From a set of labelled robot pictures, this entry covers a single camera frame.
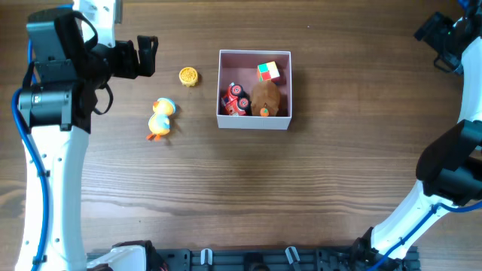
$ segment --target rubik's cube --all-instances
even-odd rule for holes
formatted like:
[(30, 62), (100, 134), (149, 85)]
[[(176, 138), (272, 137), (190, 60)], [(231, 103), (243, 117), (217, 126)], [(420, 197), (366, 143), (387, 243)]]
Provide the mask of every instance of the rubik's cube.
[(276, 84), (279, 82), (279, 79), (278, 67), (276, 67), (274, 61), (258, 65), (258, 80), (260, 82), (270, 80)]

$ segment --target yellow duck toy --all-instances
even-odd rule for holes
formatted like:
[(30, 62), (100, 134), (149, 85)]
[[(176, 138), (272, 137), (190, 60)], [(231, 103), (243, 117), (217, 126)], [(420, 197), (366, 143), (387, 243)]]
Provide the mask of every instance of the yellow duck toy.
[(152, 134), (146, 137), (147, 140), (159, 141), (161, 136), (167, 135), (170, 131), (168, 116), (175, 113), (175, 103), (168, 98), (159, 98), (152, 106), (154, 114), (149, 119), (149, 129)]

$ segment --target toy car wheel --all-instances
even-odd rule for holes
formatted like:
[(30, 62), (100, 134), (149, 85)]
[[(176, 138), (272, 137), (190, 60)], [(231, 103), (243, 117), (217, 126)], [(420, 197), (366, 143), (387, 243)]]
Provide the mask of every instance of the toy car wheel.
[(238, 98), (244, 97), (244, 95), (245, 95), (243, 87), (241, 87), (241, 85), (239, 85), (239, 84), (233, 85), (230, 89), (230, 92), (231, 92), (232, 96), (235, 96), (235, 97), (238, 97)]
[(238, 101), (238, 108), (244, 111), (248, 111), (249, 109), (249, 100), (247, 98), (241, 98)]

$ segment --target toy car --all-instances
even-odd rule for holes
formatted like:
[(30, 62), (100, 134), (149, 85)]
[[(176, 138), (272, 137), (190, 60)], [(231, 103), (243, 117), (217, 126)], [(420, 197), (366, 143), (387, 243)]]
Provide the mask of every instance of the toy car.
[(240, 84), (231, 83), (227, 94), (221, 98), (225, 113), (230, 116), (249, 115), (250, 101)]

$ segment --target brown toy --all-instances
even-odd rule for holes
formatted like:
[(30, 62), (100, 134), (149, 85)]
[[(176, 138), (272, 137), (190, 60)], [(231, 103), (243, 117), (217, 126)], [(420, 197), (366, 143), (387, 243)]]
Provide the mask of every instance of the brown toy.
[(253, 116), (261, 116), (261, 109), (266, 108), (269, 116), (275, 117), (278, 114), (280, 100), (281, 93), (273, 82), (259, 82), (253, 87), (251, 94), (251, 112)]

